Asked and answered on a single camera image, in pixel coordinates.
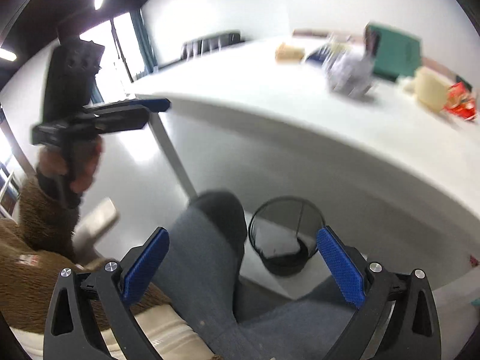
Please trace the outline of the brown fleece left forearm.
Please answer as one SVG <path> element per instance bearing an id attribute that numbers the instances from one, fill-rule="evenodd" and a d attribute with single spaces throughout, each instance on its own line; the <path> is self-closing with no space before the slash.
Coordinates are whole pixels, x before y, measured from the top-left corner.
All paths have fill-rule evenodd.
<path id="1" fill-rule="evenodd" d="M 78 262 L 72 237 L 79 220 L 79 203 L 65 208 L 59 201 L 54 180 L 37 172 L 24 183 L 19 198 L 19 229 L 24 242 L 33 250 L 53 252 Z"/>

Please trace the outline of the person's left hand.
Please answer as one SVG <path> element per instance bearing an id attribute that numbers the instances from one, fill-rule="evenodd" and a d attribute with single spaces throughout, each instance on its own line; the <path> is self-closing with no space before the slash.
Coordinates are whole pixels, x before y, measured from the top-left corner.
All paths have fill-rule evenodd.
<path id="1" fill-rule="evenodd" d="M 70 183 L 70 189 L 75 194 L 83 194 L 95 180 L 95 173 L 103 152 L 103 139 L 98 137 L 95 144 L 86 151 L 83 162 L 83 170 L 77 173 L 77 177 Z M 68 165 L 61 153 L 48 147 L 41 148 L 37 169 L 48 178 L 65 176 L 68 174 Z"/>

